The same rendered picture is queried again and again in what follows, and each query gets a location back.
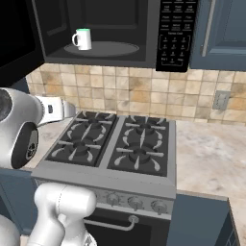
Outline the grey wall socket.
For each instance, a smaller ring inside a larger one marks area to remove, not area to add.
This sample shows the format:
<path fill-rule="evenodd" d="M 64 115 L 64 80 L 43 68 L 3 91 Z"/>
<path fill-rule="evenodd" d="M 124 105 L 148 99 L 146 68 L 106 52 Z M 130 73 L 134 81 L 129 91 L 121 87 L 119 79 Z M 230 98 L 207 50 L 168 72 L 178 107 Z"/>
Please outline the grey wall socket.
<path fill-rule="evenodd" d="M 224 111 L 227 108 L 231 93 L 229 91 L 217 90 L 215 92 L 212 108 Z"/>

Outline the black oven door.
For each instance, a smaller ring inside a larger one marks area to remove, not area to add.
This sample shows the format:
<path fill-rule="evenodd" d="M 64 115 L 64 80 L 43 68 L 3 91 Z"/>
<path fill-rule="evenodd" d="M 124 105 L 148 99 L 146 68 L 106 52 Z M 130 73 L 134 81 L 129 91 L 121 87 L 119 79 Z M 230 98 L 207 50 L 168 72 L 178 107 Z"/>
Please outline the black oven door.
<path fill-rule="evenodd" d="M 139 222 L 128 232 L 88 224 L 86 228 L 98 246 L 166 246 L 169 220 L 110 209 L 96 209 L 86 219 L 126 227 L 130 225 L 130 215 L 137 216 Z"/>

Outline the silver stove with black hob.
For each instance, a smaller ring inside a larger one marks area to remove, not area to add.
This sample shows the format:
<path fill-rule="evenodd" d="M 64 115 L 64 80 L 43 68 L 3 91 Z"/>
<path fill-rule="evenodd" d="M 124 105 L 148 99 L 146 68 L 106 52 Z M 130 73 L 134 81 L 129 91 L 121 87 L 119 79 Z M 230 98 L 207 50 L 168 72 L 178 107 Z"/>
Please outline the silver stove with black hob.
<path fill-rule="evenodd" d="M 81 186 L 97 197 L 97 209 L 110 209 L 171 222 L 177 193 L 176 123 L 164 118 L 82 111 L 34 169 L 38 184 Z M 111 206 L 107 197 L 119 196 Z M 143 209 L 133 210 L 130 197 Z M 158 215 L 151 204 L 163 201 Z"/>

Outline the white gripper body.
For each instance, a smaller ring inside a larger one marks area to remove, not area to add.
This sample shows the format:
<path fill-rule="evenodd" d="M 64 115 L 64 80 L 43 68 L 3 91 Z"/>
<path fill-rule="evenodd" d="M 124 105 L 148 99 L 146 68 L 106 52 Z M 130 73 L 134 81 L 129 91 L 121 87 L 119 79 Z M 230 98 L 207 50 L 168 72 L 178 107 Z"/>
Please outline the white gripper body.
<path fill-rule="evenodd" d="M 65 100 L 61 100 L 61 105 L 62 105 L 62 118 L 70 118 L 70 117 L 74 117 L 76 115 L 76 107 L 65 101 Z"/>

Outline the grey microwave turntable plate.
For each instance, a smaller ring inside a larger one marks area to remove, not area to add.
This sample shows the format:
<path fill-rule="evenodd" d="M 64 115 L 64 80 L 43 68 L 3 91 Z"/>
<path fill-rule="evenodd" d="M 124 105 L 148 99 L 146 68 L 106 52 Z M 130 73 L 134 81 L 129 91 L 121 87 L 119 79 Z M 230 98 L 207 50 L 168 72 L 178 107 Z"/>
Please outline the grey microwave turntable plate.
<path fill-rule="evenodd" d="M 90 50 L 79 50 L 74 44 L 64 47 L 68 53 L 83 57 L 118 57 L 130 55 L 139 50 L 137 45 L 114 41 L 93 41 Z"/>

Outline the black microwave oven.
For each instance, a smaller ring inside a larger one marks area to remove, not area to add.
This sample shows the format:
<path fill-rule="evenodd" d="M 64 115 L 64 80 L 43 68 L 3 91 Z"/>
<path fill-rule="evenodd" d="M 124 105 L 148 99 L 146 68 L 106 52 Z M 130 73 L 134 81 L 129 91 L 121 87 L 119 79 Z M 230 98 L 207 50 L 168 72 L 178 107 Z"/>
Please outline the black microwave oven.
<path fill-rule="evenodd" d="M 33 0 L 46 62 L 187 71 L 199 0 Z M 83 57 L 68 53 L 77 29 L 93 41 L 137 45 L 133 54 Z"/>

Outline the silver stove knob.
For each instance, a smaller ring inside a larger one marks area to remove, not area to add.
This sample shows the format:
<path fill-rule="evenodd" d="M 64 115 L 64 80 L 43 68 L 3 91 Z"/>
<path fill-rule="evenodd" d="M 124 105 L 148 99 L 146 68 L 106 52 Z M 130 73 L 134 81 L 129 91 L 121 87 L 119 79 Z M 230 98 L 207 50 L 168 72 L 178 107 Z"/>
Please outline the silver stove knob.
<path fill-rule="evenodd" d="M 130 197 L 128 204 L 133 210 L 143 209 L 143 202 L 136 196 Z"/>
<path fill-rule="evenodd" d="M 167 212 L 167 205 L 160 200 L 154 201 L 151 204 L 151 207 L 153 209 L 153 211 L 155 211 L 158 215 L 162 215 L 163 213 Z"/>
<path fill-rule="evenodd" d="M 110 204 L 112 207 L 117 206 L 119 204 L 119 196 L 116 193 L 111 193 L 107 197 L 107 203 Z"/>

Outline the black microwave door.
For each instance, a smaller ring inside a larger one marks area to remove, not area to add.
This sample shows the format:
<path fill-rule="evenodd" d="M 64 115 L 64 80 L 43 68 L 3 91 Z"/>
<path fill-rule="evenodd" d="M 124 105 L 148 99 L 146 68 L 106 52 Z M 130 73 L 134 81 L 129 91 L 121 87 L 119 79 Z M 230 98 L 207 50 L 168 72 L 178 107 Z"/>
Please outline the black microwave door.
<path fill-rule="evenodd" d="M 0 87 L 44 63 L 32 0 L 0 0 Z"/>

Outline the blue base cabinet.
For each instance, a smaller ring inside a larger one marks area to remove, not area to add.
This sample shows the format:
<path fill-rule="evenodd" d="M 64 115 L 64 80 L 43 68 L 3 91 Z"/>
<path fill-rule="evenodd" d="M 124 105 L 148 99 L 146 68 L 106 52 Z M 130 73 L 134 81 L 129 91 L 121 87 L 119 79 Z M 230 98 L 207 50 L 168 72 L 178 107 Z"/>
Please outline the blue base cabinet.
<path fill-rule="evenodd" d="M 167 246 L 241 246 L 229 198 L 178 194 Z"/>
<path fill-rule="evenodd" d="M 20 234 L 30 235 L 37 221 L 36 189 L 30 171 L 0 168 L 0 214 L 10 219 Z"/>

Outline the white mug with green rim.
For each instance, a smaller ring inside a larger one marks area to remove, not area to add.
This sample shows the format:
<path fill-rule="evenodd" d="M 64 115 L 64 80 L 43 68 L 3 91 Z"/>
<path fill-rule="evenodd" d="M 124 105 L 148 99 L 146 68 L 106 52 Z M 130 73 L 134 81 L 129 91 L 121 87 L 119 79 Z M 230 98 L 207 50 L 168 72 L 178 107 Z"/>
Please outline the white mug with green rim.
<path fill-rule="evenodd" d="M 90 50 L 91 49 L 91 34 L 90 29 L 77 29 L 76 33 L 72 36 L 72 43 L 79 50 Z"/>

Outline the blue wall cupboard door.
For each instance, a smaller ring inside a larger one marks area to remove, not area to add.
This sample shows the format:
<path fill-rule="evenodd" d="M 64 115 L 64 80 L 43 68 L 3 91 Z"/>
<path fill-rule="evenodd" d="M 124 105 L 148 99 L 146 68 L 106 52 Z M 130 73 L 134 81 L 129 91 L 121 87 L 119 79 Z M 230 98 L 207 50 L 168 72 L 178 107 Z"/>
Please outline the blue wall cupboard door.
<path fill-rule="evenodd" d="M 209 18 L 210 0 L 199 0 L 189 67 L 246 71 L 246 0 L 217 0 L 209 47 L 201 56 Z"/>

